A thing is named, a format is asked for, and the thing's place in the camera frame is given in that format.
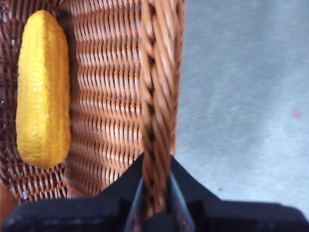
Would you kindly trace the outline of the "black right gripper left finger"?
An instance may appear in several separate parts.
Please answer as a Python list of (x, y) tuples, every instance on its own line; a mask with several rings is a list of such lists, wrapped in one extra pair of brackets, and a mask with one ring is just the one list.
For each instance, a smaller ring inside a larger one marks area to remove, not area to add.
[(121, 232), (141, 178), (143, 155), (97, 196), (22, 203), (4, 232)]

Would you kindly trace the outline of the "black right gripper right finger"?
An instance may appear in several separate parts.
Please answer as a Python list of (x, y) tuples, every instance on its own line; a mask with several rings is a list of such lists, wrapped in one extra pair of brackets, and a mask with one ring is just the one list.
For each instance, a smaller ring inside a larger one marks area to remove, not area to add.
[(303, 213), (279, 203), (221, 200), (175, 158), (171, 171), (198, 232), (307, 232)]

